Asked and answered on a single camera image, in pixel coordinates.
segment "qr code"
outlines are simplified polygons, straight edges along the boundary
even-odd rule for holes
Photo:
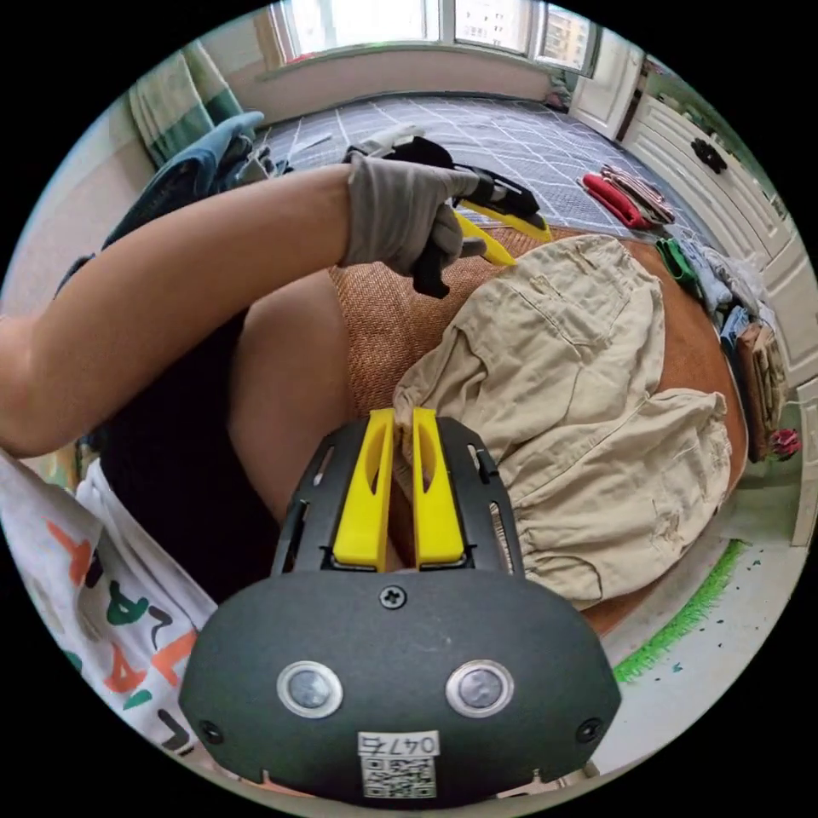
[[[362,758],[366,798],[434,798],[433,758]]]

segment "curtain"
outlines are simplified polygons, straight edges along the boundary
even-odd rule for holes
[[[220,122],[243,112],[199,40],[140,79],[129,90],[128,100],[157,169]]]

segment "round sensor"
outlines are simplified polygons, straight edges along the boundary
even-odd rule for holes
[[[493,716],[511,701],[513,693],[511,674],[491,660],[466,662],[446,682],[449,705],[469,718]]]
[[[326,718],[341,706],[341,681],[318,662],[294,662],[280,674],[276,685],[281,703],[304,718]]]

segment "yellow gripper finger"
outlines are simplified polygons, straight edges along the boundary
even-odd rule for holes
[[[371,412],[332,554],[342,565],[386,570],[395,411]]]
[[[486,252],[483,258],[490,264],[497,264],[499,267],[511,267],[516,264],[515,258],[485,230],[477,227],[474,222],[467,219],[462,213],[454,211],[463,236],[467,239],[483,239],[486,242]]]
[[[551,231],[549,230],[547,224],[541,228],[536,228],[533,224],[529,224],[523,219],[518,219],[516,216],[509,216],[505,213],[496,213],[494,210],[489,210],[487,207],[483,207],[480,204],[472,204],[471,202],[467,201],[461,202],[461,204],[463,207],[468,207],[469,210],[473,210],[475,213],[480,213],[482,216],[487,216],[490,219],[496,219],[498,222],[502,222],[504,225],[516,230],[518,233],[531,236],[532,239],[537,239],[543,244],[551,241]]]
[[[434,411],[415,407],[412,427],[416,565],[457,562],[463,535]]]

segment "bed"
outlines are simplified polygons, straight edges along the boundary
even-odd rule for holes
[[[508,228],[489,232],[514,257],[537,245],[534,239]],[[586,231],[552,228],[553,240]],[[720,392],[727,403],[726,424],[732,456],[729,490],[744,471],[747,431],[732,372],[714,328],[701,306],[665,270],[659,252],[649,244],[620,239],[625,248],[662,284],[665,304],[665,365],[658,391],[673,388]],[[441,340],[442,333],[468,296],[498,273],[481,258],[457,262],[446,274],[451,294],[442,301],[418,296],[411,282],[398,279],[384,265],[333,270],[349,333],[349,381],[356,412],[392,405],[404,372]],[[406,559],[412,553],[412,510],[400,490],[393,491],[390,535]],[[585,611],[598,635],[605,636],[632,612],[659,581],[632,593],[606,600]]]
[[[269,145],[275,160],[289,159],[300,170],[337,162],[350,143],[398,123],[423,128],[457,162],[493,170],[529,187],[552,226],[651,240],[650,234],[625,227],[577,184],[584,174],[599,173],[604,164],[619,166],[650,181],[665,195],[682,230],[718,249],[706,226],[645,164],[586,125],[539,102],[391,95],[276,124],[262,134],[261,141]],[[320,144],[309,147],[319,139],[323,139]],[[469,218],[490,223],[473,213]]]

